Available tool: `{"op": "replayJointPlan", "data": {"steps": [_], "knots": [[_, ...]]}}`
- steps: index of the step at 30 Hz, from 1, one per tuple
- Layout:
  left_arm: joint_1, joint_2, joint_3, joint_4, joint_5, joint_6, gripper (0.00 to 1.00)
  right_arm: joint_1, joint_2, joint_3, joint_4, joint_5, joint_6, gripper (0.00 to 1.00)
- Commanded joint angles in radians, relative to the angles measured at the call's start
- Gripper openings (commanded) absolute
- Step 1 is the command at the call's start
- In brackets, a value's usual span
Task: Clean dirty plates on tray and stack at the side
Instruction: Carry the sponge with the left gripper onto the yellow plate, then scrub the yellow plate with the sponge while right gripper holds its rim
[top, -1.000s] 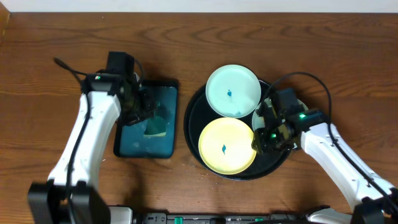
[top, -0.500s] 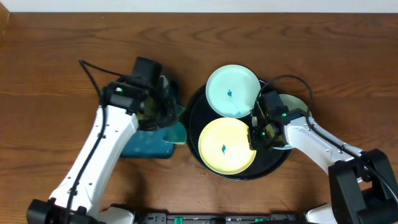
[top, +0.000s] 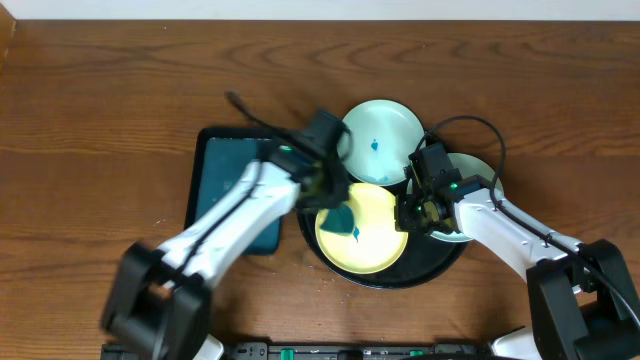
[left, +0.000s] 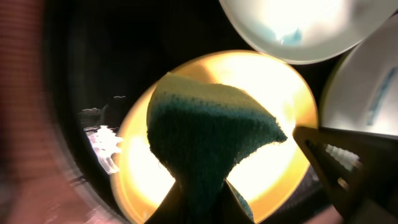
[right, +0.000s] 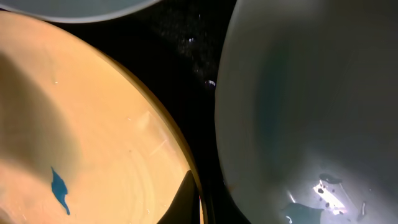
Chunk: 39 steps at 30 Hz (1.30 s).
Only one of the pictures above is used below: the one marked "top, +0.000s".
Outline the green yellow sponge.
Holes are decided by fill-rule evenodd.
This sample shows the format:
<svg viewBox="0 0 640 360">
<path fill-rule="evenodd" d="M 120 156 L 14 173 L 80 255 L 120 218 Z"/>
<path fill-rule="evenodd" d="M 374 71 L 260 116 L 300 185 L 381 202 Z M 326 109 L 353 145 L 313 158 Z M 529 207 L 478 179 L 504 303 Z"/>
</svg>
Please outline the green yellow sponge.
<svg viewBox="0 0 640 360">
<path fill-rule="evenodd" d="M 349 236 L 355 230 L 354 213 L 346 203 L 337 208 L 328 209 L 319 228 L 336 235 Z"/>
</svg>

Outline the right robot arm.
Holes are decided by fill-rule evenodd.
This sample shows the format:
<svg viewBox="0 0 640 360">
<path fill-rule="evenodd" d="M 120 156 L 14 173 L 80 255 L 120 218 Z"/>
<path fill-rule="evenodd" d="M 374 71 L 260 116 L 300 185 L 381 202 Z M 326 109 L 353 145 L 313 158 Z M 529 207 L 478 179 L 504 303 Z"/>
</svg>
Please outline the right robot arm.
<svg viewBox="0 0 640 360">
<path fill-rule="evenodd" d="M 460 233 L 525 282 L 531 324 L 489 344 L 499 359 L 632 359 L 639 354 L 639 296 L 620 250 L 561 234 L 511 204 L 480 175 L 447 165 L 406 167 L 411 190 L 396 204 L 403 231 Z"/>
</svg>

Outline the light blue plate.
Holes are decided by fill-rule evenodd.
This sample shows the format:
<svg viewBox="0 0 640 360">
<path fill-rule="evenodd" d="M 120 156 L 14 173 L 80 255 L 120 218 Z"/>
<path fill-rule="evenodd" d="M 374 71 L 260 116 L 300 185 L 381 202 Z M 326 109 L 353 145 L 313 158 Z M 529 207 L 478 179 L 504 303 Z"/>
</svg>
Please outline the light blue plate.
<svg viewBox="0 0 640 360">
<path fill-rule="evenodd" d="M 494 177 L 494 170 L 484 161 L 474 156 L 463 154 L 463 153 L 448 153 L 448 156 L 452 162 L 453 168 L 457 168 L 460 171 L 462 178 L 467 178 L 473 175 L 480 175 L 488 180 L 488 186 L 489 186 L 490 181 Z M 405 194 L 407 191 L 411 191 L 410 186 L 411 186 L 411 181 L 409 180 L 407 189 L 405 190 L 405 192 L 401 194 Z M 445 235 L 440 232 L 434 232 L 429 236 L 431 236 L 436 240 L 449 242 L 449 243 L 463 243 L 471 240 L 471 238 L 463 234 L 462 231 L 460 233 L 453 233 L 450 235 Z"/>
<path fill-rule="evenodd" d="M 424 135 L 418 117 L 391 100 L 370 100 L 343 118 L 350 130 L 338 144 L 346 170 L 357 180 L 389 187 L 406 180 L 409 155 Z"/>
</svg>

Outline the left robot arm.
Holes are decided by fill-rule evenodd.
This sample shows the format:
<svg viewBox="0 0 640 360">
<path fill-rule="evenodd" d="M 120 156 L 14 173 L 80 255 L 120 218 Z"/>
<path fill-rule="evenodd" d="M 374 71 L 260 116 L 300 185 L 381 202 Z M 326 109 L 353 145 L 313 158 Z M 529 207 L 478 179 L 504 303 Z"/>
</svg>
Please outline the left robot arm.
<svg viewBox="0 0 640 360">
<path fill-rule="evenodd" d="M 219 359 L 209 333 L 212 294 L 271 223 L 293 209 L 331 208 L 348 197 L 335 147 L 261 145 L 229 191 L 178 235 L 123 254 L 101 328 L 143 359 Z"/>
</svg>

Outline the light blue plate top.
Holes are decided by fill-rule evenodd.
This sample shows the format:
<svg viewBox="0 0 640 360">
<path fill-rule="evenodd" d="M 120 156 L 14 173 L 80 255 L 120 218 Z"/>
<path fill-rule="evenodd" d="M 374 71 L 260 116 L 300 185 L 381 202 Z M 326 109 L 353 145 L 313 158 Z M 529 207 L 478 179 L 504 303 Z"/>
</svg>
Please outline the light blue plate top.
<svg viewBox="0 0 640 360">
<path fill-rule="evenodd" d="M 418 117 L 391 100 L 370 100 L 343 118 L 350 130 L 338 144 L 346 170 L 357 180 L 389 187 L 406 180 L 409 155 L 424 135 Z"/>
</svg>

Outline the yellow plate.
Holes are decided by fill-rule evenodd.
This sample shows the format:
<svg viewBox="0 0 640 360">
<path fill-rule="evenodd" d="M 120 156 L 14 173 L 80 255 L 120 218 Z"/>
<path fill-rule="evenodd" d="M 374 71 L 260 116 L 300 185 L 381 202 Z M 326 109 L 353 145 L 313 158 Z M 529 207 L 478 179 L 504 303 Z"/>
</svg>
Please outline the yellow plate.
<svg viewBox="0 0 640 360">
<path fill-rule="evenodd" d="M 396 262 L 403 253 L 409 234 L 395 228 L 396 200 L 388 190 L 368 183 L 349 187 L 345 202 L 354 216 L 354 229 L 342 235 L 325 231 L 321 225 L 329 209 L 318 212 L 314 233 L 322 254 L 341 270 L 355 274 L 372 274 Z"/>
</svg>

